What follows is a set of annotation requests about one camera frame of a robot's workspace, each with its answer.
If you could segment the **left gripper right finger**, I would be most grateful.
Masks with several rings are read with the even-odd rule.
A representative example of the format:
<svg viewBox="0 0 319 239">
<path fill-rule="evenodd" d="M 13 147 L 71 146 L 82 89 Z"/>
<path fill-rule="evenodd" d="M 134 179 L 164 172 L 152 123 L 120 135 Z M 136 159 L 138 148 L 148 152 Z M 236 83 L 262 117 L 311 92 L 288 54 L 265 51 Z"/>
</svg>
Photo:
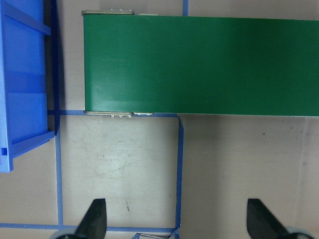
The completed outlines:
<svg viewBox="0 0 319 239">
<path fill-rule="evenodd" d="M 260 199 L 248 199 L 246 227 L 252 239 L 279 239 L 289 234 Z"/>
</svg>

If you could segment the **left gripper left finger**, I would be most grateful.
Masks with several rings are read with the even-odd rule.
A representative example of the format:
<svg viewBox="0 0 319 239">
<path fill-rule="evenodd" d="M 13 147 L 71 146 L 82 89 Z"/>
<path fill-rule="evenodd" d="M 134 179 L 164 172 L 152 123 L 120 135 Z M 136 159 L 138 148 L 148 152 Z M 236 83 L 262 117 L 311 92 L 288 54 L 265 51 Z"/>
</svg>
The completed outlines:
<svg viewBox="0 0 319 239">
<path fill-rule="evenodd" d="M 104 239 L 106 230 L 106 200 L 94 199 L 74 235 L 77 239 Z"/>
</svg>

